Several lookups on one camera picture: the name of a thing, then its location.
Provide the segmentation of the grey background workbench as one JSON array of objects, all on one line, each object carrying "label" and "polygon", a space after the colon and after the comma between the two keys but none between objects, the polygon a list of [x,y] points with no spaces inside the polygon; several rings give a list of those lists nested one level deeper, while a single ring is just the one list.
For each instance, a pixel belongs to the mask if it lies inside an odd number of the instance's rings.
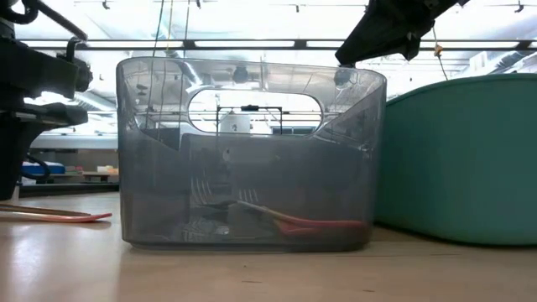
[{"label": "grey background workbench", "polygon": [[117,149],[116,135],[39,135],[30,145],[41,149]]}]

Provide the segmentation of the grey translucent plastic bin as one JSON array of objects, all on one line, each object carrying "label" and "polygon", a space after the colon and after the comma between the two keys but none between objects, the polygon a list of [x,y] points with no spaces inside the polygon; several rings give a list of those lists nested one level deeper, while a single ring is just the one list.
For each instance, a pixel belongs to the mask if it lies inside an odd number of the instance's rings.
[{"label": "grey translucent plastic bin", "polygon": [[[248,69],[237,84],[237,66]],[[230,60],[134,57],[116,68],[121,227],[146,248],[356,250],[373,228],[387,80],[372,70]],[[250,133],[220,133],[248,114]],[[242,112],[239,107],[282,107]],[[200,216],[193,178],[216,200],[240,199],[309,220],[363,221],[357,231],[288,237],[268,218]]]}]

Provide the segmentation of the white cylindrical container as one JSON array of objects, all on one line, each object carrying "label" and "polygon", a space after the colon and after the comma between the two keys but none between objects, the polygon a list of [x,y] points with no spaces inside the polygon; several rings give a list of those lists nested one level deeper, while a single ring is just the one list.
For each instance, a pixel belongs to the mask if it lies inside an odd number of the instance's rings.
[{"label": "white cylindrical container", "polygon": [[219,118],[220,133],[250,133],[251,119],[248,114],[229,112]]}]

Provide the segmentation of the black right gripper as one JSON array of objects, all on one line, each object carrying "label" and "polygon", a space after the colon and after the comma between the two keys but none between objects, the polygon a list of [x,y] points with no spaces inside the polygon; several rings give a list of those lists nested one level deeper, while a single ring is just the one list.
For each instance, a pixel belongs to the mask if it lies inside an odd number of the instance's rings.
[{"label": "black right gripper", "polygon": [[435,20],[470,0],[369,0],[356,27],[336,51],[341,65],[400,54],[412,60]]}]

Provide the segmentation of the silver fork orange handle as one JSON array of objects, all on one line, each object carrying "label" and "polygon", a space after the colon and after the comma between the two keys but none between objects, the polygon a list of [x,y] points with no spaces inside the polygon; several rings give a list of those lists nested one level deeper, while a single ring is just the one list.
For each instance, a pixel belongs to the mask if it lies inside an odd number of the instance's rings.
[{"label": "silver fork orange handle", "polygon": [[323,221],[308,220],[297,216],[287,215],[267,206],[255,205],[252,202],[238,200],[238,204],[246,206],[249,210],[269,217],[269,220],[275,225],[276,229],[285,236],[306,236],[318,234],[326,224]]},{"label": "silver fork orange handle", "polygon": [[[193,178],[190,182],[191,204],[196,204],[195,208],[200,212],[200,216],[203,216],[207,219],[219,220],[223,221],[224,223],[228,223],[230,221],[231,210],[237,209],[239,210],[240,217],[251,216],[258,221],[260,221],[262,218],[268,218],[269,220],[268,216],[256,213],[253,210],[249,210],[246,206],[241,206],[238,204],[237,201],[240,199],[216,200],[212,194],[209,184],[204,180]],[[318,234],[313,235],[317,236],[323,232],[357,231],[366,227],[366,223],[363,221],[343,220],[323,222],[326,224],[326,226],[322,227]]]}]

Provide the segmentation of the thin black metal frame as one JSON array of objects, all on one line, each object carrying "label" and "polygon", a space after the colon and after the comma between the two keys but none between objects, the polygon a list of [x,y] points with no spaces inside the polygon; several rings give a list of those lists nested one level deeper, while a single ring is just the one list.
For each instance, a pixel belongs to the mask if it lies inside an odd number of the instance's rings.
[{"label": "thin black metal frame", "polygon": [[[216,125],[219,126],[220,124],[220,111],[223,110],[223,109],[229,109],[230,111],[232,111],[234,109],[234,107],[222,107],[220,105],[217,105],[216,106]],[[242,112],[259,112],[260,110],[265,110],[265,111],[269,111],[269,110],[278,110],[279,111],[279,123],[280,123],[280,126],[279,126],[279,132],[280,134],[283,134],[283,115],[284,115],[284,110],[282,107],[263,107],[263,106],[257,106],[257,105],[245,105],[245,106],[240,106],[239,109],[242,111]]]}]

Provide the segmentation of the blue box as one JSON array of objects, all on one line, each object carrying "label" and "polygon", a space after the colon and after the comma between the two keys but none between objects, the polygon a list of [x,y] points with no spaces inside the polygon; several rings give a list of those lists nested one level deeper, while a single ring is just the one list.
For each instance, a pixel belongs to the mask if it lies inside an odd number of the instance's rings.
[{"label": "blue box", "polygon": [[[45,162],[51,174],[64,174],[65,166],[61,163]],[[27,174],[44,174],[45,168],[38,163],[23,162],[22,171]]]}]

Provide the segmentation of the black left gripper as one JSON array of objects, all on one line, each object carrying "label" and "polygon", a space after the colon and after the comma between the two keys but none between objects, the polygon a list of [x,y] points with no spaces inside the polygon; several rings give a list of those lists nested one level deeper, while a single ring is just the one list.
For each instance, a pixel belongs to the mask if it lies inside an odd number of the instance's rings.
[{"label": "black left gripper", "polygon": [[[0,38],[0,100],[19,104],[44,91],[66,98],[86,91],[93,75],[90,66],[75,57],[80,43],[73,37],[65,53],[50,56],[19,40]],[[26,153],[42,132],[86,122],[84,108],[63,103],[0,106],[0,201],[12,197]]]}]

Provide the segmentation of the red handled utensil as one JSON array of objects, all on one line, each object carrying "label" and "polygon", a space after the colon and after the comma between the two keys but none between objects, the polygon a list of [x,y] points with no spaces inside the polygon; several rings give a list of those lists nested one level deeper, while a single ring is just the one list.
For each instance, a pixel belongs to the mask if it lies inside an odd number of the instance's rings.
[{"label": "red handled utensil", "polygon": [[46,215],[23,212],[0,212],[0,219],[19,219],[28,221],[45,221],[58,223],[85,223],[99,221],[104,218],[111,217],[112,213],[104,213],[89,216],[62,216],[62,215]]}]

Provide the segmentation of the black overhead frame rail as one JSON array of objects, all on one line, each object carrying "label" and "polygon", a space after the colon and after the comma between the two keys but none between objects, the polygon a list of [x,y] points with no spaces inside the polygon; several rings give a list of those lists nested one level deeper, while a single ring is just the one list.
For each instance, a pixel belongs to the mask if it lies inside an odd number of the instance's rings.
[{"label": "black overhead frame rail", "polygon": [[[341,39],[95,39],[80,42],[77,49],[88,51],[128,50],[336,50]],[[537,50],[537,39],[423,39],[420,51],[432,51],[439,45],[444,51]]]}]

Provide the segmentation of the teal plastic bin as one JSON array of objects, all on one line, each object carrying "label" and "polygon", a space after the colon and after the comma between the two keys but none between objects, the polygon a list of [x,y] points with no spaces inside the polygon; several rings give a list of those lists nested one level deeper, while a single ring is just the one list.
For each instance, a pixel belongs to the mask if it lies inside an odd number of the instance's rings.
[{"label": "teal plastic bin", "polygon": [[537,74],[442,81],[386,104],[375,220],[537,246]]}]

